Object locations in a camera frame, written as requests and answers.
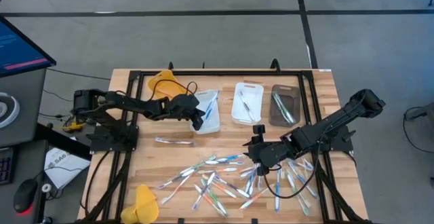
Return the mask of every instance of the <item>computer screen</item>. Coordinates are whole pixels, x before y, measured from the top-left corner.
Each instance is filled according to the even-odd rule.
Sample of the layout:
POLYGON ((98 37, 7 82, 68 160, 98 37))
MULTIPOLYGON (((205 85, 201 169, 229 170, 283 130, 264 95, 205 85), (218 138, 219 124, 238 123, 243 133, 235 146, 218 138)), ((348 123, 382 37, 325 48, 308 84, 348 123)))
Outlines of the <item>computer screen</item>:
POLYGON ((0 16, 0 77, 53 65, 56 61, 0 16))

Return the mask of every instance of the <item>paper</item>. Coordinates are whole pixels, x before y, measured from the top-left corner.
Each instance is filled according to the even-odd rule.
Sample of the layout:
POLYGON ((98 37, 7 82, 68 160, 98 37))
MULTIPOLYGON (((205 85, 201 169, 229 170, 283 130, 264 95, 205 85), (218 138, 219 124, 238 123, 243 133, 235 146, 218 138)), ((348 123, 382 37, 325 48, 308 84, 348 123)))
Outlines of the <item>paper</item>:
POLYGON ((61 168, 52 168, 54 166, 63 167, 69 170, 86 169, 90 162, 83 160, 80 157, 71 155, 63 150, 53 148, 49 150, 45 156, 45 173, 56 186, 57 189, 64 188, 71 182, 81 170, 68 171, 61 168))

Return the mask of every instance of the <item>white tray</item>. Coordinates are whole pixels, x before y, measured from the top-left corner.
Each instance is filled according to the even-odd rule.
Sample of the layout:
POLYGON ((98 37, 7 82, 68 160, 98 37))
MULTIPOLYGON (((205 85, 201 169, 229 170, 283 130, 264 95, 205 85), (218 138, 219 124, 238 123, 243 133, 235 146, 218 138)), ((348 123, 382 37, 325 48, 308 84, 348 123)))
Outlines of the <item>white tray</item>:
MULTIPOLYGON (((206 90, 201 92, 196 92, 195 96, 199 101, 199 105, 196 106, 197 109, 206 112, 206 109, 214 97, 217 91, 215 90, 206 90)), ((199 130, 195 130, 193 128, 193 124, 190 122, 190 130, 192 132, 196 132, 197 134, 207 134, 218 132, 220 130, 220 116, 218 114, 218 101, 214 103, 214 107, 210 113, 208 119, 205 119, 206 115, 202 116, 203 124, 199 130)))
POLYGON ((264 88, 258 84, 249 83, 237 83, 235 86, 235 93, 233 97, 232 106, 232 120, 235 123, 254 126, 260 120, 260 110, 262 107, 262 95, 264 94, 264 88), (250 119, 249 113, 244 107, 243 101, 239 97, 239 91, 243 92, 244 100, 247 102, 254 120, 250 119))

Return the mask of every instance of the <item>gray carpet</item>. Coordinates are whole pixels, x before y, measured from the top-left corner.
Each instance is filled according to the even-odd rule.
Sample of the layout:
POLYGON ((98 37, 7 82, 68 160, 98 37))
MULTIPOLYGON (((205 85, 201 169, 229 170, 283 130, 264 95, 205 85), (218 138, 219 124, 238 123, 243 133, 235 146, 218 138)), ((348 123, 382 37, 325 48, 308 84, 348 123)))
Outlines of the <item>gray carpet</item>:
MULTIPOLYGON (((308 10, 427 9, 429 0, 305 0, 308 10)), ((2 0, 0 12, 157 10, 297 10, 297 0, 2 0)), ((8 18, 58 61, 57 69, 110 77, 115 68, 309 68, 300 16, 8 18)), ((387 106, 350 127, 357 171, 371 220, 434 223, 434 155, 415 150, 402 130, 403 112, 434 102, 434 15, 309 16, 319 68, 332 69, 341 103, 371 88, 387 106)), ((109 83, 48 72, 45 89, 68 99, 77 89, 109 83)), ((44 94, 43 113, 71 104, 44 94)), ((426 118, 407 123, 412 141, 434 151, 426 118)), ((83 172, 46 215, 74 221, 83 172)))

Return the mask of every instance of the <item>wooden tabletop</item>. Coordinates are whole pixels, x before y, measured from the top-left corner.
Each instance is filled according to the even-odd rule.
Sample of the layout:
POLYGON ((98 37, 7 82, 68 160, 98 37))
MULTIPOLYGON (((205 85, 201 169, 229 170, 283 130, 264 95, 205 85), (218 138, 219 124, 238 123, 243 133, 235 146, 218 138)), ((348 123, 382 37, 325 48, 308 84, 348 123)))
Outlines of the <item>wooden tabletop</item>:
MULTIPOLYGON (((115 69, 110 83, 109 90, 125 91, 127 87, 127 78, 129 69, 115 69)), ((313 70, 317 97, 322 117, 335 112, 340 108, 339 99, 334 85, 332 72, 313 70)), ((262 98, 262 110, 260 124, 264 124, 267 133, 266 140, 277 140, 282 134, 289 132, 291 128, 271 126, 269 124, 269 107, 271 102, 271 88, 275 84, 286 86, 298 86, 296 77, 291 76, 178 76, 178 81, 186 85, 190 81, 195 81, 198 84, 198 91, 201 90, 220 90, 218 99, 218 109, 220 112, 220 131, 212 134, 198 135, 190 131, 189 123, 186 121, 178 122, 177 120, 165 120, 162 122, 152 122, 143 116, 138 117, 138 126, 140 127, 139 140, 137 149, 132 154, 132 160, 127 182, 127 191, 125 196, 124 207, 129 206, 135 201, 136 187, 141 184, 148 185, 152 192, 157 196, 157 201, 169 196, 179 182, 172 183, 164 189, 157 190, 156 186, 168 180, 171 176, 179 173, 181 170, 208 158, 212 154, 218 157, 239 154, 246 152, 246 148, 241 145, 248 142, 253 136, 251 126, 243 126, 233 122, 231 110, 233 104, 235 85, 239 82, 256 83, 264 87, 264 95, 262 98), (170 139, 185 139, 195 141, 196 147, 188 147, 184 145, 167 145, 155 142, 155 137, 163 137, 170 139)), ((309 110, 311 112, 312 121, 315 122, 315 115, 312 106, 311 93, 307 81, 307 96, 309 102, 309 110)), ((142 98, 146 100, 150 97, 151 91, 144 86, 142 98)), ((111 115, 116 118, 121 117, 120 110, 110 111, 111 115)), ((301 121, 297 126, 305 124, 304 115, 301 109, 301 121)), ((102 157, 103 153, 97 153, 93 156, 90 165, 90 170, 87 176, 87 185, 90 176, 92 175, 96 164, 102 157)), ((339 192, 353 208, 353 210, 362 218, 367 218, 365 204, 357 172, 354 163, 351 159, 340 152, 331 152, 332 166, 336 185, 339 192)), ((109 172, 112 164, 113 153, 110 153, 101 164, 100 169, 96 173, 92 188, 90 191, 90 206, 94 206, 106 191, 109 172)), ((252 165, 248 158, 244 158, 245 164, 237 166, 239 169, 244 169, 252 165)), ((204 166, 201 169, 215 169, 213 166, 204 166)), ((245 180, 240 179, 237 172, 223 172, 220 176, 236 185, 239 188, 244 188, 245 180)), ((276 173, 271 172, 267 175, 270 183, 274 183, 276 173)), ((180 188, 179 192, 165 205, 159 204, 159 217, 156 220, 164 223, 174 223, 178 218, 185 218, 186 223, 250 223, 251 219, 257 218, 261 223, 322 223, 321 209, 319 201, 314 199, 307 191, 303 191, 304 196, 312 204, 309 216, 306 217, 297 202, 296 198, 281 200, 281 210, 275 212, 275 198, 268 191, 251 204, 246 210, 240 211, 239 207, 246 201, 245 198, 237 195, 237 198, 231 198, 219 189, 213 187, 212 191, 217 195, 223 205, 229 212, 229 217, 223 219, 205 200, 199 205, 198 210, 192 210, 192 205, 196 200, 198 193, 194 188, 194 183, 200 185, 200 175, 194 174, 180 188)), ((316 189, 315 180, 310 183, 313 189, 316 189)), ((330 217, 334 218, 332 201, 328 190, 325 191, 328 198, 328 206, 330 217)), ((281 182, 281 195, 290 195, 291 189, 288 180, 281 182)), ((111 217, 114 216, 117 203, 117 192, 113 195, 111 217)), ((78 218, 84 217, 83 209, 79 212, 78 218)))

